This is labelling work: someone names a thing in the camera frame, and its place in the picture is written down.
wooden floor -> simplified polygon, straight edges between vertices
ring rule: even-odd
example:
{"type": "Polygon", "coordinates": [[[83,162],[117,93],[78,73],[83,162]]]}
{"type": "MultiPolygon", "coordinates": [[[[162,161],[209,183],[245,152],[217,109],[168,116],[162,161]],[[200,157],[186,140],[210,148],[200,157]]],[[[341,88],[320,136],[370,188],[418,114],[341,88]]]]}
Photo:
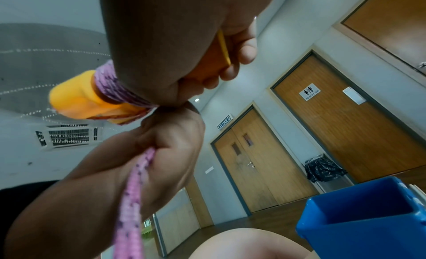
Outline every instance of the wooden floor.
{"type": "Polygon", "coordinates": [[[295,231],[296,224],[302,215],[305,203],[306,199],[303,199],[286,205],[255,212],[247,218],[237,219],[220,225],[200,229],[172,251],[167,258],[188,259],[198,246],[212,236],[235,228],[257,228],[271,231],[283,235],[311,251],[311,246],[309,246],[306,240],[300,238],[295,231]]]}

black plastic bag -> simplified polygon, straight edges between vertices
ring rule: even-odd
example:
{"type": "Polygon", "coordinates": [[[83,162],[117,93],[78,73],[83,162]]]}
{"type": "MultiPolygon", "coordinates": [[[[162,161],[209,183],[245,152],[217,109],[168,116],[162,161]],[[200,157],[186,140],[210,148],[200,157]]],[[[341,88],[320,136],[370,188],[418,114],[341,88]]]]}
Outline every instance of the black plastic bag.
{"type": "Polygon", "coordinates": [[[346,170],[325,155],[307,160],[304,167],[308,180],[313,183],[317,181],[327,182],[347,174],[346,170]]]}

restroom sign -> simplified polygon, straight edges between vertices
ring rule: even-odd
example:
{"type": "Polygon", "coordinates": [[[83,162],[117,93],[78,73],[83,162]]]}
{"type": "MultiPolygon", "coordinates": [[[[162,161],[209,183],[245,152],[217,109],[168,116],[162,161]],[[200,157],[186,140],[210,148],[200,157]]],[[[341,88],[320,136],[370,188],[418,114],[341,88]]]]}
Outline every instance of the restroom sign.
{"type": "Polygon", "coordinates": [[[304,90],[299,92],[300,96],[305,99],[305,101],[311,99],[315,95],[317,95],[320,92],[320,89],[317,88],[313,83],[307,86],[304,90]]]}

orange object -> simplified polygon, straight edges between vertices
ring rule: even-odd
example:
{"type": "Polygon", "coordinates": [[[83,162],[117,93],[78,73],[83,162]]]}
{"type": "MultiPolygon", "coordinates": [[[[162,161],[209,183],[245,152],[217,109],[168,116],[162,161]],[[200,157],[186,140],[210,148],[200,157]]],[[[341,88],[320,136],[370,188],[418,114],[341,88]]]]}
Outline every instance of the orange object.
{"type": "MultiPolygon", "coordinates": [[[[203,81],[218,76],[230,64],[225,38],[219,31],[198,65],[185,78],[203,81]]],[[[69,118],[108,120],[116,124],[132,122],[151,110],[106,97],[96,87],[94,75],[95,70],[86,71],[55,86],[49,94],[52,107],[69,118]]]]}

blue plastic container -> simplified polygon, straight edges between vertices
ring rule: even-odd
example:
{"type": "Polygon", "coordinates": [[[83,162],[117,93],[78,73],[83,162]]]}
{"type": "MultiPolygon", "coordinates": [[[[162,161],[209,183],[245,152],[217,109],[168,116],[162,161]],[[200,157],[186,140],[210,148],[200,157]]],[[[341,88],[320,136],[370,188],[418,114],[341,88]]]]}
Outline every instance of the blue plastic container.
{"type": "Polygon", "coordinates": [[[321,259],[426,259],[426,210],[396,177],[310,198],[296,231],[321,259]]]}

